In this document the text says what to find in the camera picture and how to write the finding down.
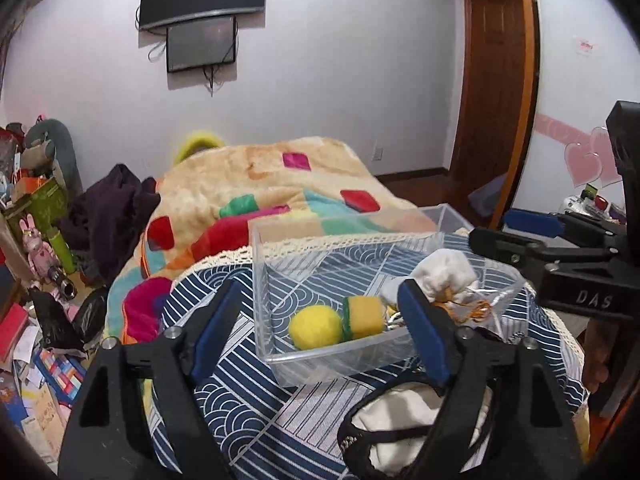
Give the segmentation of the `right hand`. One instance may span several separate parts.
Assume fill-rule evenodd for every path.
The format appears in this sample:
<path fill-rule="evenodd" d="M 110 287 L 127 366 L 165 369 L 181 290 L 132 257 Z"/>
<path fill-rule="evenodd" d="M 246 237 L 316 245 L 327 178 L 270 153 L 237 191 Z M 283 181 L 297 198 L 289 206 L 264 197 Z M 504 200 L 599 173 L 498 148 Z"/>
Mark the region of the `right hand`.
<path fill-rule="evenodd" d="M 590 393 L 595 393 L 608 379 L 608 357 L 611 353 L 613 326 L 590 320 L 584 339 L 585 364 L 582 383 Z"/>

